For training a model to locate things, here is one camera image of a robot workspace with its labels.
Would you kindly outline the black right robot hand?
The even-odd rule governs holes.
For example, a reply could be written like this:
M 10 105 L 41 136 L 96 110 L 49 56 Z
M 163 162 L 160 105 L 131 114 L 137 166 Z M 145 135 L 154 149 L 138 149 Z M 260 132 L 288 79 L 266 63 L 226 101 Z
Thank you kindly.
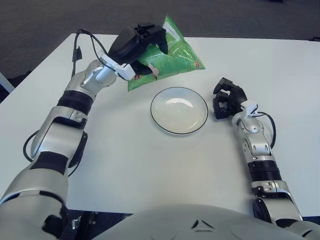
M 222 77 L 215 86 L 213 94 L 215 97 L 212 104 L 217 120 L 226 119 L 242 112 L 241 103 L 248 100 L 244 90 L 225 77 Z

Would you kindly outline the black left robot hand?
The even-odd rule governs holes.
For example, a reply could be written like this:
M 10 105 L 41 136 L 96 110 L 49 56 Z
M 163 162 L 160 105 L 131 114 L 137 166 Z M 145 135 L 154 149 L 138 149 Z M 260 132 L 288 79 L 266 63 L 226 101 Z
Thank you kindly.
M 167 54 L 166 30 L 153 23 L 139 23 L 123 29 L 103 59 L 119 77 L 131 81 L 136 75 L 152 73 L 148 66 L 139 63 L 139 58 L 149 45 L 157 46 L 163 54 Z

